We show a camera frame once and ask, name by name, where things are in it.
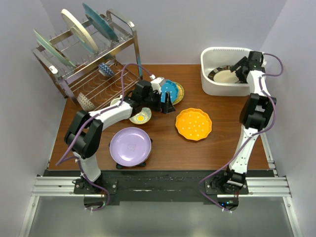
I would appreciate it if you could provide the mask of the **blue polka dot plate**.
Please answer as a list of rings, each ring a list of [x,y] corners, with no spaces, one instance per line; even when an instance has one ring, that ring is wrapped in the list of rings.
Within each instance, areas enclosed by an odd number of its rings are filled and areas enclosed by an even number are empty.
[[[174,101],[178,98],[179,89],[175,82],[171,80],[166,80],[164,85],[161,87],[161,102],[165,102],[165,96],[166,93],[169,93],[171,102],[174,103]]]

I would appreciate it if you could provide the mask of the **black striped cream plate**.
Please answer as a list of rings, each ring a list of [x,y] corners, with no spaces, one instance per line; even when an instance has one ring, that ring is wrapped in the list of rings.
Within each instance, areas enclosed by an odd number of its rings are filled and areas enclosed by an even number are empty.
[[[208,74],[208,78],[218,83],[240,83],[240,80],[236,76],[235,72],[230,71],[231,66],[232,65],[226,65],[213,69]]]

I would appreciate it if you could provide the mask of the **orange polka dot plate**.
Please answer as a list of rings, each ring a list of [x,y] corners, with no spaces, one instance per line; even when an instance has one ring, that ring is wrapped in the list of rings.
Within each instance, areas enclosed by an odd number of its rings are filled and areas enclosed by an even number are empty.
[[[211,133],[212,120],[203,110],[188,108],[177,115],[175,127],[184,138],[199,141],[207,138]]]

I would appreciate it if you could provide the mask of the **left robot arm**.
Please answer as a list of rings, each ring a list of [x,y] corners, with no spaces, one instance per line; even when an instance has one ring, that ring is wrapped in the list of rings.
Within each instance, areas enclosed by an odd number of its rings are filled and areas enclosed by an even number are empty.
[[[177,94],[166,91],[167,86],[165,78],[156,78],[152,81],[140,80],[132,91],[112,106],[90,113],[81,110],[75,114],[64,137],[68,148],[60,162],[65,160],[69,152],[73,152],[86,179],[85,188],[90,193],[96,194],[102,189],[102,181],[99,179],[101,170],[97,163],[96,152],[103,130],[121,120],[135,116],[143,107],[163,114],[174,112],[171,97]]]

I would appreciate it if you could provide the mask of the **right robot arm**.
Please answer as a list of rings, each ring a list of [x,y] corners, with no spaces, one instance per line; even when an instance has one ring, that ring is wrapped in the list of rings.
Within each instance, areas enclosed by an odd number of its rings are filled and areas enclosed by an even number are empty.
[[[270,124],[277,102],[266,87],[262,52],[250,51],[232,67],[231,72],[249,85],[250,94],[239,116],[241,134],[236,152],[220,181],[220,189],[226,194],[244,186],[252,150],[259,135]]]

